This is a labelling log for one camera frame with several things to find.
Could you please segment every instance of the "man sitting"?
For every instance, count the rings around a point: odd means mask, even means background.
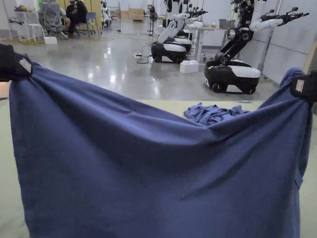
[[[69,6],[66,9],[66,15],[70,19],[68,37],[74,38],[75,25],[86,23],[87,8],[82,1],[69,0]]]

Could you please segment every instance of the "black clothing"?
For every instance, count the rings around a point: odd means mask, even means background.
[[[88,12],[85,4],[82,1],[77,1],[77,12],[73,14],[72,12],[76,9],[75,4],[69,5],[66,9],[66,15],[70,19],[70,26],[68,29],[69,34],[74,33],[75,25],[79,23],[86,23],[86,14]]]

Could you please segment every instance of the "blue chair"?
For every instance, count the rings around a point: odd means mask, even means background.
[[[99,33],[99,27],[98,27],[98,23],[97,23],[97,16],[95,12],[87,12],[86,14],[86,23],[79,23],[78,26],[83,26],[86,25],[87,26],[87,31],[88,31],[88,37],[90,37],[90,30],[89,30],[89,25],[96,25],[97,27],[97,31],[98,31],[98,36],[100,39],[100,33]]]

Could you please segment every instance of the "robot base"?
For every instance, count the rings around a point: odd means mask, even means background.
[[[245,94],[253,94],[259,83],[261,72],[242,61],[230,61],[219,65],[209,61],[205,66],[206,84],[215,93],[225,93],[229,85],[235,85]]]
[[[186,59],[186,48],[178,43],[154,43],[151,47],[153,60],[159,62],[174,62],[180,64]]]

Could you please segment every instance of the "person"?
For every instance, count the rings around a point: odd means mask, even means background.
[[[66,9],[66,15],[70,19],[69,38],[74,38],[75,25],[87,22],[87,12],[88,10],[82,1],[69,0],[69,6]]]
[[[57,3],[56,0],[41,0],[41,2],[42,3]],[[71,21],[66,16],[66,12],[64,11],[62,7],[60,7],[60,15],[61,15],[62,24],[65,26],[65,30],[63,30],[61,34],[67,37],[67,31],[70,27]],[[39,21],[40,21],[40,24],[43,25],[43,13],[41,12],[41,10],[39,10]]]

